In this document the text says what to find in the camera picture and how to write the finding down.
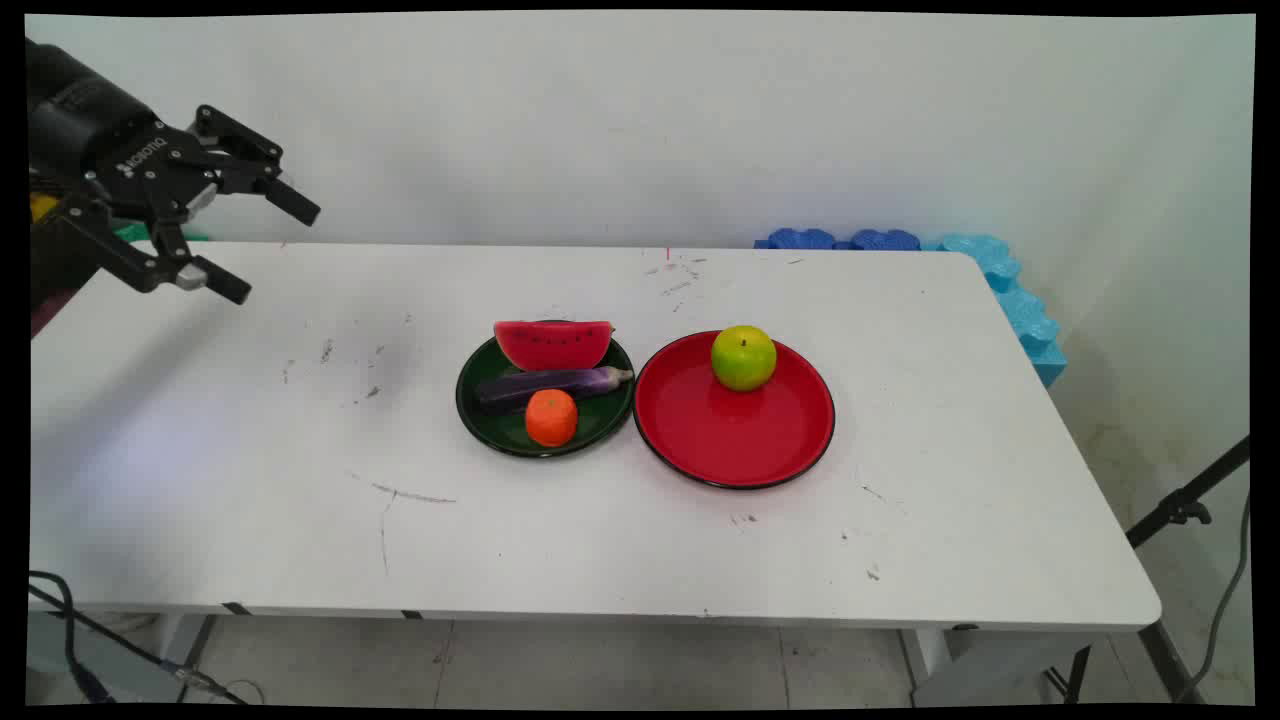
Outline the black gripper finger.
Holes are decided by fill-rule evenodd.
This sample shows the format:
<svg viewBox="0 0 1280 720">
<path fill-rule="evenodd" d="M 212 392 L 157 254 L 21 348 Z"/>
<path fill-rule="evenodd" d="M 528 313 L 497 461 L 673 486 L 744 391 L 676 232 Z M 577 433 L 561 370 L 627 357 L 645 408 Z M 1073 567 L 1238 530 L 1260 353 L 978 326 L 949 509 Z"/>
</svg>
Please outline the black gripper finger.
<svg viewBox="0 0 1280 720">
<path fill-rule="evenodd" d="M 180 223 L 173 218 L 161 217 L 146 223 L 154 246 L 154 252 L 148 254 L 115 233 L 106 204 L 83 195 L 68 195 L 61 206 L 60 227 L 77 237 L 105 272 L 132 290 L 150 293 L 160 284 L 173 284 L 184 291 L 209 290 L 236 305 L 244 304 L 250 296 L 250 283 L 195 255 Z"/>
<path fill-rule="evenodd" d="M 189 132 L 198 143 L 189 163 L 212 172 L 220 193 L 262 196 L 302 224 L 315 223 L 320 206 L 287 181 L 279 143 L 209 105 L 196 109 Z"/>
</svg>

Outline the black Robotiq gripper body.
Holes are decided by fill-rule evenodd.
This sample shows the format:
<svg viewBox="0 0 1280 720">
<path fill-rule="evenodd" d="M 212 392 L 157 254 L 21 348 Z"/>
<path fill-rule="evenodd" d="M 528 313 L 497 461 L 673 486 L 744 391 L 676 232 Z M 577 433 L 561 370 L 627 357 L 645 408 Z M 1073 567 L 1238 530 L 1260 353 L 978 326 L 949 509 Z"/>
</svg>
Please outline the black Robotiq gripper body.
<svg viewBox="0 0 1280 720">
<path fill-rule="evenodd" d="M 219 195 L 214 168 L 192 163 L 212 145 L 160 120 L 142 123 L 97 142 L 84 156 L 90 192 L 132 219 L 189 218 Z"/>
</svg>

